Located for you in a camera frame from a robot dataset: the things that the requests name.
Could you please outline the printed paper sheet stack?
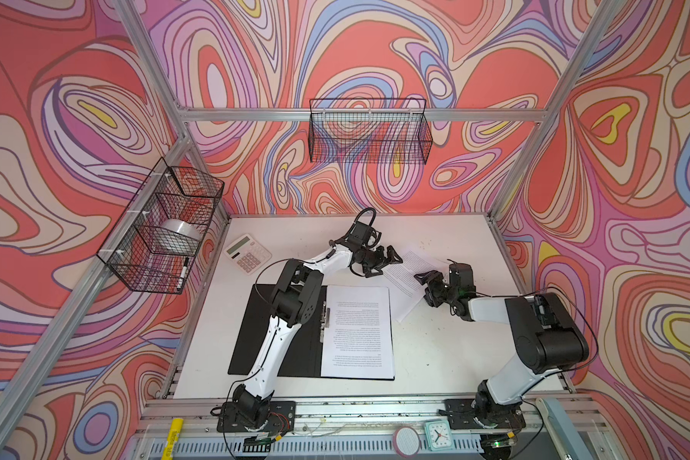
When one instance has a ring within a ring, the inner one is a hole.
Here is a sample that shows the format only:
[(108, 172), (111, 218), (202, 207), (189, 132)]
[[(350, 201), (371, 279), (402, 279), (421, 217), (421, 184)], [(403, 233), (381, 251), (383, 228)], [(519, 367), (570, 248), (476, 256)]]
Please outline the printed paper sheet stack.
[(387, 287), (329, 286), (320, 376), (393, 381), (396, 377)]

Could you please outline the red folder black inside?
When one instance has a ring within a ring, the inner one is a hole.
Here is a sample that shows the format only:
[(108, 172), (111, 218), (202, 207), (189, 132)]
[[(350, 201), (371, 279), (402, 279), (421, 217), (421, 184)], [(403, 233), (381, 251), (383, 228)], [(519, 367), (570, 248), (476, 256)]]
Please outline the red folder black inside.
[[(273, 285), (261, 284), (251, 289), (241, 322), (233, 356), (228, 366), (230, 375), (246, 375), (252, 368), (268, 329), (270, 310), (261, 296), (268, 296)], [(320, 376), (322, 348), (319, 341), (322, 307), (326, 304), (327, 287), (320, 293), (314, 316), (301, 327), (293, 339), (278, 375), (287, 378), (318, 378)]]

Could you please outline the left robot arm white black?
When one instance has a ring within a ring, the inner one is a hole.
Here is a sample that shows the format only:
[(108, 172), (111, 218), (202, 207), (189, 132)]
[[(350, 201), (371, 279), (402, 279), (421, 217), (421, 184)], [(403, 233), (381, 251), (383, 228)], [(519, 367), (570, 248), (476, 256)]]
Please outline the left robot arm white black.
[(353, 273), (372, 278), (383, 275), (388, 266), (402, 264), (396, 249), (380, 241), (381, 232), (372, 222), (354, 220), (323, 253), (286, 260), (272, 293), (263, 298), (270, 317), (260, 351), (248, 375), (231, 385), (227, 402), (251, 427), (258, 429), (268, 421), (278, 372), (296, 334), (314, 315), (325, 276), (359, 265), (360, 271)]

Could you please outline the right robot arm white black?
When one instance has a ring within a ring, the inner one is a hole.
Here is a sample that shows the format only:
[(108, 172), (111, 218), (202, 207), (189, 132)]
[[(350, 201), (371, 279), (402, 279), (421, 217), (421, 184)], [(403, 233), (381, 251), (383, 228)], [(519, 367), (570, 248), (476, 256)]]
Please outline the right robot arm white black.
[(588, 341), (553, 292), (491, 296), (477, 292), (469, 264), (451, 263), (448, 278), (437, 270), (417, 273), (424, 300), (447, 305), (467, 322), (510, 327), (514, 354), (496, 375), (481, 381), (469, 412), (475, 423), (493, 427), (515, 416), (522, 397), (545, 378), (574, 368), (590, 357)]

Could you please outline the metal folder clip mechanism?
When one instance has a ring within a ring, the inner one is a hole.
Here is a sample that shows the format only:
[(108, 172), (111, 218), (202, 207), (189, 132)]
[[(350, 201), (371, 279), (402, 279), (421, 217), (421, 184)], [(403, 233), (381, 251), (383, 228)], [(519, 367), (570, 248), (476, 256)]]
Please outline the metal folder clip mechanism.
[(326, 304), (324, 304), (322, 307), (321, 318), (320, 318), (319, 341), (321, 344), (323, 344), (325, 342), (325, 335), (326, 335), (327, 329), (329, 328), (329, 323), (330, 323), (330, 309), (327, 307)]

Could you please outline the pink desk calculator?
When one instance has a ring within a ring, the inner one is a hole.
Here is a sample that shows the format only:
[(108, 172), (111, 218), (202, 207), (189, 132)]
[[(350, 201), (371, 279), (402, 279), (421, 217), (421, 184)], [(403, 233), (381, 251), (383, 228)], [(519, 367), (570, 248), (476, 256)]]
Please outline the pink desk calculator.
[(224, 254), (245, 274), (254, 273), (271, 259), (271, 253), (249, 234), (232, 241)]

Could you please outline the small teal alarm clock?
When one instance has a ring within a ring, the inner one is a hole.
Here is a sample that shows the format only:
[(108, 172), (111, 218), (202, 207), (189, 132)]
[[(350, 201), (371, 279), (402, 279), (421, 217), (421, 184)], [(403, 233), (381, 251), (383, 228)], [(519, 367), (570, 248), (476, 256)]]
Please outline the small teal alarm clock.
[(427, 447), (431, 452), (453, 449), (452, 429), (447, 420), (427, 422), (424, 429)]

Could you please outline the round pink white disc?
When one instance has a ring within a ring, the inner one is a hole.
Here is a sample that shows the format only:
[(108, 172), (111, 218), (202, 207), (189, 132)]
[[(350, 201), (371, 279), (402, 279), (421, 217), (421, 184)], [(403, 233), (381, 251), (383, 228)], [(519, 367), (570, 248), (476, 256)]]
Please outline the round pink white disc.
[(412, 427), (399, 427), (393, 434), (393, 449), (402, 458), (412, 458), (421, 450), (421, 439)]

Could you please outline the white tape roll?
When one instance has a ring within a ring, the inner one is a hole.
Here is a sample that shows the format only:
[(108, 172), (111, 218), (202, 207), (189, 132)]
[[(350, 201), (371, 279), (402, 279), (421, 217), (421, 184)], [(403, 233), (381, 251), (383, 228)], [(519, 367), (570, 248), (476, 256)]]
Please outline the white tape roll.
[(179, 220), (178, 218), (169, 218), (168, 220), (165, 220), (161, 223), (161, 228), (170, 231), (174, 235), (182, 236), (194, 241), (200, 241), (202, 239), (202, 235), (197, 229), (197, 226), (194, 226), (185, 220)]

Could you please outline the light blue bar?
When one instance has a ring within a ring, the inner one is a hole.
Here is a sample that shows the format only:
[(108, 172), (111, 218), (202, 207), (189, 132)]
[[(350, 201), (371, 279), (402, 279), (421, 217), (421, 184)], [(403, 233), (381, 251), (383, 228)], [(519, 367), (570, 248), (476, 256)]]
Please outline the light blue bar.
[(592, 460), (593, 456), (562, 404), (555, 398), (538, 398), (536, 405), (559, 458)]

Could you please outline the yellow marker pen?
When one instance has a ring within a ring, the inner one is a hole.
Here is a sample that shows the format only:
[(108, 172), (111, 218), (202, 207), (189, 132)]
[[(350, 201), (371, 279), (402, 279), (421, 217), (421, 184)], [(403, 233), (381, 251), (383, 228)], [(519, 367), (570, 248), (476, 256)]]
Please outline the yellow marker pen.
[(182, 418), (174, 418), (172, 420), (170, 430), (166, 439), (166, 444), (162, 450), (161, 459), (162, 460), (173, 460), (174, 459), (174, 449), (176, 448), (176, 443), (179, 440), (181, 431), (183, 429), (184, 420)]

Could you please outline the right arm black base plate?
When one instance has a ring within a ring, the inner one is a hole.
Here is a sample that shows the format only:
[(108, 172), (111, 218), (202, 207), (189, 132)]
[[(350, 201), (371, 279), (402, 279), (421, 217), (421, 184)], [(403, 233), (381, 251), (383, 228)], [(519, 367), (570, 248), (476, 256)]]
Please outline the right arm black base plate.
[(526, 427), (520, 404), (479, 404), (475, 399), (446, 399), (438, 410), (448, 419), (450, 428), (522, 431)]

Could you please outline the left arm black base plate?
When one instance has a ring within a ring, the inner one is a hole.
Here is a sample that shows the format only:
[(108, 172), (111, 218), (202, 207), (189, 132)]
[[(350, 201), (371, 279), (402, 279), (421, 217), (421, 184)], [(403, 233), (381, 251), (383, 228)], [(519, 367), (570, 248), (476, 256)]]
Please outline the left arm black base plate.
[(295, 401), (273, 401), (255, 409), (234, 402), (213, 407), (219, 433), (286, 434), (295, 427)]

